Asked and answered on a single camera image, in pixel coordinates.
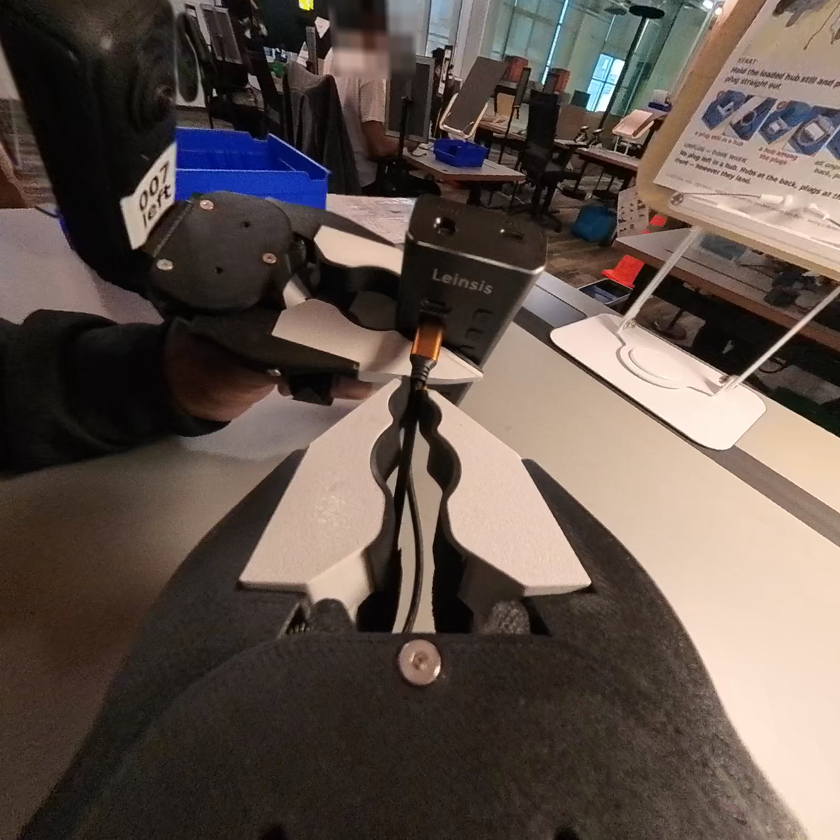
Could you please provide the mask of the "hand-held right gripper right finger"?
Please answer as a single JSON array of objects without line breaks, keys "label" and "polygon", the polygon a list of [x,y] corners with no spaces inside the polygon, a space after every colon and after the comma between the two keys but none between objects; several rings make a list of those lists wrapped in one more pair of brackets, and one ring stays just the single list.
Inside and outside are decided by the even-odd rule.
[{"label": "hand-held right gripper right finger", "polygon": [[483,624],[496,604],[566,595],[591,578],[520,455],[436,392],[423,405],[427,471],[442,492],[435,624]]}]

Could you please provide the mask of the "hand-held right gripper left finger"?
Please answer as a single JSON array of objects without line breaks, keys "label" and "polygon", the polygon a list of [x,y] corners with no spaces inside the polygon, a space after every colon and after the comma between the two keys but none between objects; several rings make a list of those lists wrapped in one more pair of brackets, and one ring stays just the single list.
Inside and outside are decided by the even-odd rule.
[{"label": "hand-held right gripper left finger", "polygon": [[244,588],[337,601],[353,620],[384,590],[403,408],[393,381],[310,443],[238,578]]}]

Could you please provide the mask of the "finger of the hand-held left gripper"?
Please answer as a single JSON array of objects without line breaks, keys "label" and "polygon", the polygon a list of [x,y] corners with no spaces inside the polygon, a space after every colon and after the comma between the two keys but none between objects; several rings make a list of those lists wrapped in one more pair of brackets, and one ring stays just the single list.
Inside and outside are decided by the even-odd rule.
[{"label": "finger of the hand-held left gripper", "polygon": [[312,243],[323,266],[332,272],[384,272],[399,277],[403,251],[387,242],[321,226]]},{"label": "finger of the hand-held left gripper", "polygon": [[332,304],[310,299],[280,313],[271,336],[356,362],[361,382],[410,377],[412,343],[394,330],[358,325]]}]

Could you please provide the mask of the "blue plastic bin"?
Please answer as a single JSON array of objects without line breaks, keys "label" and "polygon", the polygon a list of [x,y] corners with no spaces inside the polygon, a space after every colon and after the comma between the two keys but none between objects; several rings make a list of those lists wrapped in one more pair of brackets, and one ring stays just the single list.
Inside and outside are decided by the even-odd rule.
[{"label": "blue plastic bin", "polygon": [[178,128],[175,199],[231,192],[325,208],[330,170],[270,134]]},{"label": "blue plastic bin", "polygon": [[432,152],[437,163],[465,170],[482,167],[489,149],[469,140],[441,138],[434,142]]}]

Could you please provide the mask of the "black cable orange plug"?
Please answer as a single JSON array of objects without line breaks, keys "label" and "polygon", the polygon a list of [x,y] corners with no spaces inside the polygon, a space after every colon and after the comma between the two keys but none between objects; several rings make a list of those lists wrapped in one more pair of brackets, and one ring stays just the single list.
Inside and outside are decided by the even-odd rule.
[{"label": "black cable orange plug", "polygon": [[438,363],[444,335],[445,329],[441,322],[425,321],[418,324],[409,353],[411,370],[406,386],[406,404],[399,423],[401,439],[393,493],[395,530],[392,538],[392,560],[396,563],[398,571],[403,569],[400,540],[406,512],[410,520],[414,549],[411,593],[406,615],[402,622],[402,634],[410,634],[414,631],[424,593],[426,551],[417,489],[413,477],[413,458],[419,428],[419,416],[427,392],[427,384]]}]

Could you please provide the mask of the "slim black USB hub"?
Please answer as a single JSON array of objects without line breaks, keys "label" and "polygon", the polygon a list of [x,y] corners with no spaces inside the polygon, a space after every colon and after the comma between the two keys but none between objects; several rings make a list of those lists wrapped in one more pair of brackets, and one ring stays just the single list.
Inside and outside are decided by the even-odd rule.
[{"label": "slim black USB hub", "polygon": [[416,199],[403,247],[395,329],[412,339],[422,316],[444,326],[443,348],[479,371],[544,271],[548,240],[523,216],[440,196]]}]

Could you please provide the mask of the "person's left forearm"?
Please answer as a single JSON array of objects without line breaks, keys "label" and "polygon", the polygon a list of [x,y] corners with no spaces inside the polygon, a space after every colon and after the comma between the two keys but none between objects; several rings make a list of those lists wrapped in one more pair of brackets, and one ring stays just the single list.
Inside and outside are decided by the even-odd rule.
[{"label": "person's left forearm", "polygon": [[226,427],[197,418],[165,377],[171,325],[38,310],[1,321],[1,468],[26,473]]}]

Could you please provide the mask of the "printed paper sheets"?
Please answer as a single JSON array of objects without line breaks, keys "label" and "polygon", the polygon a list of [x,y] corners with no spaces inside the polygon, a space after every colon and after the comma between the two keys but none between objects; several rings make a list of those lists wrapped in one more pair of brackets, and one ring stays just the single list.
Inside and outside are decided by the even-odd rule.
[{"label": "printed paper sheets", "polygon": [[326,209],[403,246],[416,198],[328,194]]}]

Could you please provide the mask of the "black jacket on chair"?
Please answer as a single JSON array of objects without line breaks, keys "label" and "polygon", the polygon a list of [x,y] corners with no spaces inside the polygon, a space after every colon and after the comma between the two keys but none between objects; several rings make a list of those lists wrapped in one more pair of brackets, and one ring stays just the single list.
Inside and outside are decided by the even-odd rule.
[{"label": "black jacket on chair", "polygon": [[329,171],[329,193],[360,195],[354,150],[335,80],[289,64],[282,97],[288,141]]}]

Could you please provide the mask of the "black computer monitor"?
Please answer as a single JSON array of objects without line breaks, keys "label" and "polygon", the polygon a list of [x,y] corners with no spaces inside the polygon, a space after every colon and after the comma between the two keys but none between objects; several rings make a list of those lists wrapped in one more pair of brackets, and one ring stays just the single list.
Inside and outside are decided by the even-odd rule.
[{"label": "black computer monitor", "polygon": [[415,56],[385,87],[385,133],[422,144],[428,141],[434,88],[434,58]]}]

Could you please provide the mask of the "grey monitor back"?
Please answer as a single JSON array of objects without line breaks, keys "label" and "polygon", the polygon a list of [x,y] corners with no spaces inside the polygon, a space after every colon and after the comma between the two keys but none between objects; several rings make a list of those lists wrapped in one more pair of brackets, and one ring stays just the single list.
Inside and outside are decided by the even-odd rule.
[{"label": "grey monitor back", "polygon": [[471,140],[505,71],[504,61],[477,57],[460,89],[444,109],[438,122],[439,131],[449,138]]}]

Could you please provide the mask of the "white monitor stand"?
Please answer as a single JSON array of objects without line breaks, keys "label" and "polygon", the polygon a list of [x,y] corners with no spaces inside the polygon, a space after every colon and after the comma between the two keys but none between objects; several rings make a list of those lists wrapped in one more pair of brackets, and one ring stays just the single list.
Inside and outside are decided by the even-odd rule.
[{"label": "white monitor stand", "polygon": [[838,282],[824,301],[744,372],[725,375],[637,326],[644,303],[705,231],[689,227],[679,234],[675,250],[627,314],[603,313],[558,327],[550,333],[550,341],[688,440],[723,451],[732,448],[765,414],[762,397],[746,386],[749,376],[838,299]]}]

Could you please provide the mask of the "black mesh office chair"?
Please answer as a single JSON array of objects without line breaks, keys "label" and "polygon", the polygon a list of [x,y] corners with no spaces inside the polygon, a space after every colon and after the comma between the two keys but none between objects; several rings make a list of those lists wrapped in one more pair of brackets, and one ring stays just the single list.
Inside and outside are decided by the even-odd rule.
[{"label": "black mesh office chair", "polygon": [[555,146],[560,98],[554,93],[532,91],[528,103],[528,122],[518,169],[525,184],[532,188],[528,211],[532,217],[549,215],[559,185],[572,177],[569,163],[576,146]]}]

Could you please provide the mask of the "orange traffic cone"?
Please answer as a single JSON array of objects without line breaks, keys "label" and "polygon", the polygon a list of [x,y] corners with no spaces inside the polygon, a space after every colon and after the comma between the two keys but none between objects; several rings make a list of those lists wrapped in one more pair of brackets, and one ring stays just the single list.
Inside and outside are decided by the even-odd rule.
[{"label": "orange traffic cone", "polygon": [[646,268],[643,260],[632,255],[623,255],[615,267],[604,269],[602,276],[626,288],[634,288],[642,270]]}]

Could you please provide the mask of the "dark wooden table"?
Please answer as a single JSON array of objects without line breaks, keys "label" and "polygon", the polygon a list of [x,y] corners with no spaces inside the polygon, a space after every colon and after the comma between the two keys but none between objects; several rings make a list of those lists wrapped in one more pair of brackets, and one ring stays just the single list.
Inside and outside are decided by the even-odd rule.
[{"label": "dark wooden table", "polygon": [[[656,270],[673,255],[687,233],[675,229],[664,233],[618,238],[613,247],[622,256],[641,260],[634,292],[626,304],[641,294]],[[780,283],[779,271],[763,257],[745,255],[724,259],[701,245],[690,246],[668,277],[654,292],[654,303],[668,304],[686,326],[688,346],[709,361],[712,357],[741,353],[750,359],[766,350],[834,291],[828,280],[796,276]],[[838,355],[838,297],[788,342],[782,352],[794,349]]]}]

